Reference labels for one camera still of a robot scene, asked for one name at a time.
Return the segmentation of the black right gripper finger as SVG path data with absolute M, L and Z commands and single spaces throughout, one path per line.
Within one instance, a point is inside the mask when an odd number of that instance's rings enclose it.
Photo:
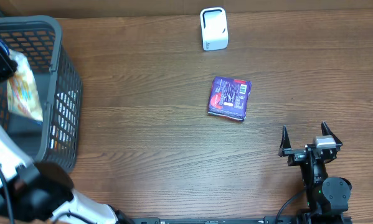
M 330 130 L 325 121 L 321 123 L 321 131 L 323 136 L 332 136 L 337 146 L 342 146 L 342 141 Z
M 290 143 L 288 131 L 285 125 L 283 126 L 283 129 L 282 129 L 280 149 L 291 149 L 291 143 Z

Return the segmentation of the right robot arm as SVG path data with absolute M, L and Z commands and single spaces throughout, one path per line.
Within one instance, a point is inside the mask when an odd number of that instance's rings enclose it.
M 311 144 L 293 149 L 287 129 L 283 127 L 278 155 L 287 157 L 289 166 L 300 167 L 304 189 L 282 205 L 274 223 L 281 220 L 284 209 L 302 194 L 306 195 L 308 208 L 291 217 L 291 223 L 352 223 L 351 217 L 344 216 L 349 208 L 352 184 L 342 177 L 330 177 L 326 171 L 326 164 L 337 158 L 343 143 L 325 122 L 321 123 L 321 131 L 322 135 L 316 136 Z

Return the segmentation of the yellow wet wipes pack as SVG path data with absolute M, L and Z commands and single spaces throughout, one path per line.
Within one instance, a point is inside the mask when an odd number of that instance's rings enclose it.
M 43 121 L 43 112 L 33 71 L 27 57 L 20 52 L 9 49 L 0 40 L 0 49 L 17 63 L 14 75 L 7 81 L 8 110 L 25 118 Z

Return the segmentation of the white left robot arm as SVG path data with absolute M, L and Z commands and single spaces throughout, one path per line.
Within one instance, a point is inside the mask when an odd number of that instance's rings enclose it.
M 67 53 L 0 43 L 0 216 L 128 223 L 77 191 L 68 172 L 78 146 L 82 82 Z

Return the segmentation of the purple Carefree pad pack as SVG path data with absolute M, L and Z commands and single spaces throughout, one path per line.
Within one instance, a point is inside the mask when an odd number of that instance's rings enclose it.
M 208 113 L 243 121 L 247 115 L 247 103 L 251 89 L 250 81 L 215 77 L 208 102 Z

